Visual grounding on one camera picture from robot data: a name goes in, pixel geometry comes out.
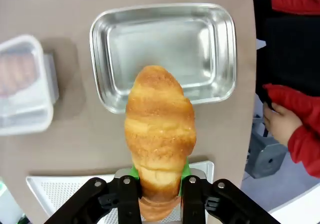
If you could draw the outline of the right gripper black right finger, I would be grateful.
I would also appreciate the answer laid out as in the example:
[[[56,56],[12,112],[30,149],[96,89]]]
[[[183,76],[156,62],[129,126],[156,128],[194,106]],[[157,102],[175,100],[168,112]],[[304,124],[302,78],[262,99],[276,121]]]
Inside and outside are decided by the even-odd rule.
[[[227,179],[212,184],[186,162],[180,186],[183,224],[205,224],[206,214],[223,224],[278,224],[272,215]]]

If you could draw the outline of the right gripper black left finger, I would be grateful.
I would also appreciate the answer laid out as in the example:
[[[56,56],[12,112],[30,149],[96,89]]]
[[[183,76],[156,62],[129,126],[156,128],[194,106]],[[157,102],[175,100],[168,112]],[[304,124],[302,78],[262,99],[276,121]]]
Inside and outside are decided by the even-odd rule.
[[[78,189],[47,224],[96,224],[117,209],[119,224],[141,224],[141,184],[135,167],[111,182],[93,177]]]

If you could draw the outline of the person's left hand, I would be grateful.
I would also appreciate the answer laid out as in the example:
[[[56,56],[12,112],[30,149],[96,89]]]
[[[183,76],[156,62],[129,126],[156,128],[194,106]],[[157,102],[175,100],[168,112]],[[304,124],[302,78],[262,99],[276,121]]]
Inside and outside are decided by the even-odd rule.
[[[286,147],[295,130],[303,125],[294,112],[275,103],[271,104],[271,108],[266,102],[263,104],[263,119],[267,130]]]

